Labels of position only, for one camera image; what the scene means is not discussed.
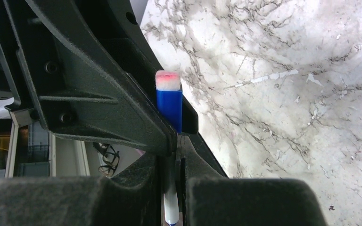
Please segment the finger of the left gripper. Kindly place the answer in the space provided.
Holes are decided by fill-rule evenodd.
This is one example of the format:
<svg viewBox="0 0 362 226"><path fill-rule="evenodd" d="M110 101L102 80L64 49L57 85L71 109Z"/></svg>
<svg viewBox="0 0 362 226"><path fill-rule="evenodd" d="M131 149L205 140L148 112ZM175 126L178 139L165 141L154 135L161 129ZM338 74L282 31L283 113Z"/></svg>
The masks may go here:
<svg viewBox="0 0 362 226"><path fill-rule="evenodd" d="M114 31L119 35L111 39L111 45L115 41L121 43L120 53L114 53L112 57L135 78L177 132L196 134L198 116L183 97L181 76L160 65L142 34L131 3L107 0L106 4Z"/></svg>
<svg viewBox="0 0 362 226"><path fill-rule="evenodd" d="M120 144L166 156L171 125L112 57L120 53L121 43L99 40L73 0L30 0L28 5L58 41L64 67L63 89L48 89L38 100L59 104L59 112L72 119L48 120L49 130L60 138Z"/></svg>

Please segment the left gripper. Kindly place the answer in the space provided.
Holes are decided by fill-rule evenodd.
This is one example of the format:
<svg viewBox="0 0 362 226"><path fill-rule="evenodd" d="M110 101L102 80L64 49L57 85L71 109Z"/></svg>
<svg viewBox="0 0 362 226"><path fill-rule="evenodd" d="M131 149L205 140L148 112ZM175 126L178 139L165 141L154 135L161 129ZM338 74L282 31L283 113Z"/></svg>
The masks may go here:
<svg viewBox="0 0 362 226"><path fill-rule="evenodd" d="M74 1L84 19L92 19L95 25L102 25L104 17L110 16L106 0ZM10 111L32 108L48 131L48 120L72 119L71 114L59 112L59 104L38 100L48 89L63 89L64 67L58 41L28 1L0 0L0 64L15 98Z"/></svg>

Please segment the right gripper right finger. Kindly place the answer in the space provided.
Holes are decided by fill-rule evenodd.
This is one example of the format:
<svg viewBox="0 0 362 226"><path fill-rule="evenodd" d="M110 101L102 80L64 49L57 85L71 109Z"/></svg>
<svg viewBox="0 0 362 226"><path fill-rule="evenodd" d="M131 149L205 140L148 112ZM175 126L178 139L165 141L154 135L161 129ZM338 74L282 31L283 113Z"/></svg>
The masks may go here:
<svg viewBox="0 0 362 226"><path fill-rule="evenodd" d="M219 174L179 136L186 226L324 226L312 189L290 178L232 179Z"/></svg>

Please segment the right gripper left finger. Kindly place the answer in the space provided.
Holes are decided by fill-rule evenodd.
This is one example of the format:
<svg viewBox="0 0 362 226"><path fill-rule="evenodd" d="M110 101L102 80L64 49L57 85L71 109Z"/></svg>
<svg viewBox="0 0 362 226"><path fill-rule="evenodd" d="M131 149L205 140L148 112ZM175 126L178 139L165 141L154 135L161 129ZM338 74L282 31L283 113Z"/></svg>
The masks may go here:
<svg viewBox="0 0 362 226"><path fill-rule="evenodd" d="M112 179L0 179L0 226L158 226L158 159L142 155Z"/></svg>

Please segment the dark blue cap marker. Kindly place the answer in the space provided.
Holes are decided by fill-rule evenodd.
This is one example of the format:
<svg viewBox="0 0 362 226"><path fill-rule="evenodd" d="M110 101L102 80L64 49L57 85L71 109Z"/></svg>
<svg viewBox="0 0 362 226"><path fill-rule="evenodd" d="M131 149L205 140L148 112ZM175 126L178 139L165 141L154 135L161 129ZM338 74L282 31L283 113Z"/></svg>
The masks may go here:
<svg viewBox="0 0 362 226"><path fill-rule="evenodd" d="M181 77L176 72L157 71L155 74L157 108L171 125L168 154L163 158L164 220L170 226L179 222L179 204L176 189L175 152L177 136L182 129Z"/></svg>

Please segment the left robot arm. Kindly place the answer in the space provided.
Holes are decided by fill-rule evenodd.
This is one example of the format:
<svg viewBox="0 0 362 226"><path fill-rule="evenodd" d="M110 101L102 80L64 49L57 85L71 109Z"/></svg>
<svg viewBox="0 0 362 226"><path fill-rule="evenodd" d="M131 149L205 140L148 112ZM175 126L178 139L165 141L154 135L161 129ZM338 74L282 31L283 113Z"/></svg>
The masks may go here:
<svg viewBox="0 0 362 226"><path fill-rule="evenodd" d="M0 119L169 156L161 69L127 0L0 0Z"/></svg>

